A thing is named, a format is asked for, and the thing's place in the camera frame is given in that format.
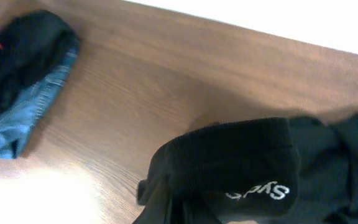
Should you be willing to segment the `black t-shirt with logo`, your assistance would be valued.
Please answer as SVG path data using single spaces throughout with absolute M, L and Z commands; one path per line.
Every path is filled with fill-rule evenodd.
M 358 223 L 358 114 L 224 123 L 161 146 L 137 223 Z

